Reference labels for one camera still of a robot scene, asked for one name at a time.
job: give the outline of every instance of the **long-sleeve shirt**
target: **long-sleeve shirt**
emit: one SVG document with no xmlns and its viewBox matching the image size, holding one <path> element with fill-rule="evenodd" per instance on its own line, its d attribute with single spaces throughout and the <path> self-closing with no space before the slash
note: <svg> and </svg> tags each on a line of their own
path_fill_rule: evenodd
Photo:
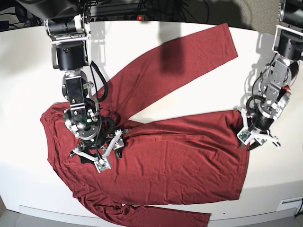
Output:
<svg viewBox="0 0 303 227">
<path fill-rule="evenodd" d="M 147 205 L 237 200 L 249 159 L 236 137 L 240 114 L 230 110 L 148 124 L 128 118 L 236 57 L 227 24 L 148 51 L 109 81 L 108 97 L 101 103 L 102 116 L 129 129 L 123 158 L 111 154 L 112 169 L 100 174 L 94 165 L 70 158 L 78 140 L 63 122 L 69 105 L 61 103 L 41 117 L 49 163 L 73 196 L 107 221 L 130 227 L 206 227 L 209 214 Z"/>
</svg>

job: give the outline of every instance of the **shirt sleeve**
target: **shirt sleeve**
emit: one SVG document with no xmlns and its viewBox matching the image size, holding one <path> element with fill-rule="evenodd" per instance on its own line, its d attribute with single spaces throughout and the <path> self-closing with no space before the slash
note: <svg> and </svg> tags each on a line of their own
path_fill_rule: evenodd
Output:
<svg viewBox="0 0 303 227">
<path fill-rule="evenodd" d="M 150 206 L 107 206 L 112 201 L 98 191 L 74 196 L 92 213 L 109 222 L 128 227 L 206 227 L 210 214 Z"/>
<path fill-rule="evenodd" d="M 171 40 L 115 75 L 108 82 L 111 92 L 102 106 L 122 125 L 165 95 L 237 56 L 227 24 Z"/>
</svg>

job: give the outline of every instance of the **screw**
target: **screw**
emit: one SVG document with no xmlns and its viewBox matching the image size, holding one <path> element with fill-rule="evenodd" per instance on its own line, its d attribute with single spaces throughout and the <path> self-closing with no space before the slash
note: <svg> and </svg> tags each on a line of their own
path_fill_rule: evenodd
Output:
<svg viewBox="0 0 303 227">
<path fill-rule="evenodd" d="M 79 123 L 77 124 L 77 128 L 80 129 L 80 130 L 82 130 L 82 129 L 85 128 L 85 124 L 79 122 Z"/>
<path fill-rule="evenodd" d="M 74 155 L 76 155 L 76 153 L 74 153 L 73 151 L 70 152 L 70 157 L 73 157 Z"/>
</svg>

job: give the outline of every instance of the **white table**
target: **white table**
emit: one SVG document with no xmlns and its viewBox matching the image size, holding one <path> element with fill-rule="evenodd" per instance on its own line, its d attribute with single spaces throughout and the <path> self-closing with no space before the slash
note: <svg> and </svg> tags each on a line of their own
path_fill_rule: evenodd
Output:
<svg viewBox="0 0 303 227">
<path fill-rule="evenodd" d="M 92 59 L 109 79 L 163 42 L 210 27 L 167 22 L 94 22 Z M 273 56 L 273 36 L 237 28 L 230 31 L 238 58 L 170 93 L 131 119 L 150 122 L 240 105 L 252 66 L 263 70 Z M 91 78 L 89 70 L 85 72 Z M 274 212 L 282 199 L 303 196 L 302 75 L 301 71 L 292 86 L 287 108 L 271 127 L 272 134 L 280 138 L 281 149 L 266 143 L 250 153 L 239 200 L 164 207 L 212 213 L 211 220 L 218 220 Z M 255 73 L 251 76 L 250 85 Z M 42 26 L 0 33 L 0 195 L 7 209 L 17 212 L 24 211 L 25 206 L 96 217 L 72 197 L 47 162 L 46 137 L 39 119 L 53 103 L 65 101 L 62 77 L 63 73 L 51 66 L 49 38 Z M 97 224 L 86 224 L 116 226 L 94 220 Z"/>
</svg>

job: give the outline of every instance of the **robotic arm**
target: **robotic arm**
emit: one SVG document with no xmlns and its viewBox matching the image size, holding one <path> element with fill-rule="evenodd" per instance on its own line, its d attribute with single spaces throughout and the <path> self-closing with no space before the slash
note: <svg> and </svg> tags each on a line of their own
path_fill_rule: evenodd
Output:
<svg viewBox="0 0 303 227">
<path fill-rule="evenodd" d="M 108 92 L 107 82 L 97 65 L 91 60 L 89 7 L 94 1 L 88 0 L 19 0 L 26 9 L 44 19 L 44 26 L 51 39 L 52 63 L 54 69 L 64 71 L 62 94 L 70 107 L 64 110 L 66 127 L 80 139 L 70 156 L 78 155 L 82 163 L 92 163 L 100 173 L 110 169 L 108 155 L 115 150 L 122 157 L 124 147 L 122 134 L 127 131 L 115 130 L 111 118 L 100 116 L 99 103 Z M 92 95 L 96 86 L 87 80 L 81 70 L 93 67 L 104 84 L 101 98 Z"/>
<path fill-rule="evenodd" d="M 70 156 L 78 155 L 82 163 L 89 162 L 98 172 L 110 169 L 108 155 L 115 150 L 122 157 L 124 147 L 123 130 L 115 130 L 111 118 L 100 116 L 99 103 L 107 96 L 107 83 L 97 65 L 91 60 L 89 8 L 96 1 L 91 0 L 18 0 L 30 12 L 44 19 L 47 34 L 51 38 L 54 69 L 64 71 L 62 93 L 70 108 L 64 111 L 66 127 L 80 139 Z M 298 72 L 298 61 L 303 51 L 303 3 L 299 0 L 280 0 L 279 24 L 276 28 L 271 63 L 255 81 L 252 96 L 246 108 L 240 109 L 243 125 L 237 134 L 250 149 L 267 140 L 280 147 L 278 138 L 272 136 L 269 128 L 285 109 L 290 93 L 289 87 Z M 96 86 L 88 82 L 81 69 L 90 66 L 95 69 L 104 84 L 104 94 L 98 99 L 92 96 Z M 92 155 L 89 150 L 96 150 Z"/>
<path fill-rule="evenodd" d="M 249 149 L 263 145 L 267 140 L 278 148 L 278 138 L 272 136 L 269 127 L 285 109 L 289 87 L 298 73 L 298 61 L 303 51 L 303 3 L 297 0 L 280 0 L 279 24 L 276 27 L 271 63 L 255 81 L 252 96 L 246 108 L 240 109 L 244 127 L 237 134 L 238 139 Z"/>
</svg>

